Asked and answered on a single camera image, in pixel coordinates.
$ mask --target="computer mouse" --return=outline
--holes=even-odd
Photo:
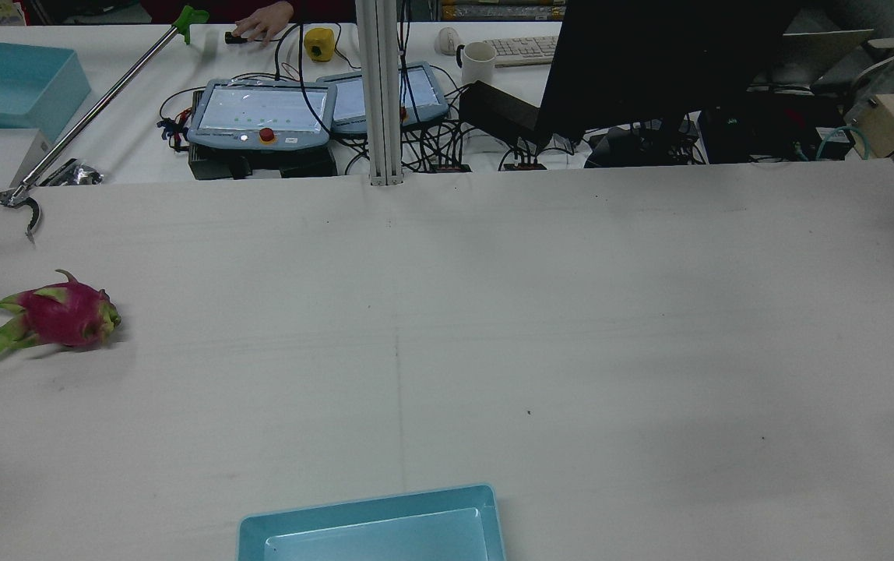
[[[457,48],[461,45],[461,36],[457,34],[457,29],[453,27],[445,27],[440,29],[437,34],[437,52],[443,55],[454,56]]]

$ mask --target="blue plastic tray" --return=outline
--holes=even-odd
[[[56,139],[88,93],[73,50],[0,43],[0,129]]]
[[[505,561],[495,491],[454,487],[248,516],[238,561]]]

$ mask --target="grabber tool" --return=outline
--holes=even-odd
[[[62,155],[63,150],[66,150],[66,147],[76,139],[77,135],[79,135],[80,132],[83,131],[109,103],[111,103],[111,100],[115,99],[115,96],[125,89],[125,86],[135,78],[136,74],[138,74],[139,71],[152,60],[152,57],[156,56],[156,54],[159,53],[163,47],[166,47],[178,34],[183,35],[184,43],[190,45],[191,24],[200,24],[207,21],[208,12],[194,10],[191,6],[185,6],[180,17],[177,18],[177,21],[170,24],[170,29],[163,34],[159,41],[146,51],[146,53],[132,65],[132,68],[130,68],[118,82],[115,82],[115,85],[108,90],[108,93],[105,93],[104,96],[94,104],[94,107],[91,107],[86,115],[77,121],[76,125],[73,125],[69,132],[56,142],[56,145],[52,147],[52,150],[49,150],[49,152],[42,157],[41,161],[39,161],[38,164],[35,164],[35,167],[31,169],[31,171],[28,171],[28,175],[26,175],[26,177],[24,177],[13,189],[6,189],[6,191],[0,192],[1,205],[6,206],[9,209],[19,209],[21,206],[30,207],[31,221],[28,223],[28,227],[24,231],[24,234],[30,241],[33,241],[33,233],[35,232],[35,228],[38,227],[39,220],[42,216],[41,208],[38,206],[38,203],[35,202],[35,199],[30,196],[31,189],[35,188],[38,178],[40,178],[49,166]]]

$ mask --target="pink dragon fruit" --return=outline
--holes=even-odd
[[[66,347],[105,342],[121,322],[103,290],[81,284],[65,270],[57,269],[56,273],[65,274],[66,283],[0,299],[0,309],[14,313],[10,322],[0,326],[0,354],[9,348],[52,342]]]

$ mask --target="white table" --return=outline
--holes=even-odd
[[[0,361],[1,561],[473,482],[511,561],[894,559],[887,160],[37,198],[0,298],[62,267],[124,323]]]
[[[558,34],[560,23],[457,23],[454,27],[462,33],[462,39],[474,40],[491,37]],[[188,169],[186,153],[174,153],[160,137],[155,124],[159,121],[158,110],[163,99],[192,86],[204,86],[209,79],[231,78],[244,72],[269,72],[273,74],[273,46],[261,49],[258,45],[227,45],[223,40],[230,25],[192,26],[191,45],[179,38],[166,46],[119,94],[98,118],[81,132],[76,141],[59,157],[59,164],[69,157],[79,157],[85,164],[95,167],[105,175],[109,184],[127,182],[188,181],[193,178]],[[336,25],[329,25],[336,32]],[[441,23],[414,23],[408,44],[408,60],[425,60],[443,68],[460,84],[460,70],[454,57],[434,50]],[[98,99],[138,60],[166,31],[163,25],[112,25],[112,26],[62,26],[62,27],[2,27],[0,41],[26,45],[73,49],[80,65],[87,74],[91,94],[84,101],[70,124],[76,123]],[[297,31],[283,43],[280,60],[291,61],[297,67],[297,53],[291,47],[297,45]],[[359,66],[361,57],[357,49],[357,28],[343,24],[340,50]],[[343,59],[333,57],[327,63],[315,63],[304,57],[305,77],[318,78],[350,72]],[[544,92],[544,81],[550,67],[503,68],[496,72],[495,85],[528,103],[539,105]],[[454,89],[450,79],[436,71],[445,92]],[[167,106],[166,114],[175,116],[190,107],[190,93],[177,96]],[[476,170],[494,170],[500,157],[506,152],[501,143],[489,137],[472,135],[466,143],[466,161]],[[340,173],[354,155],[350,150],[336,146]],[[586,153],[565,157],[561,153],[546,153],[542,162],[550,168],[580,168]],[[411,153],[407,150],[407,160]],[[366,174],[366,162],[355,164],[351,174]]]

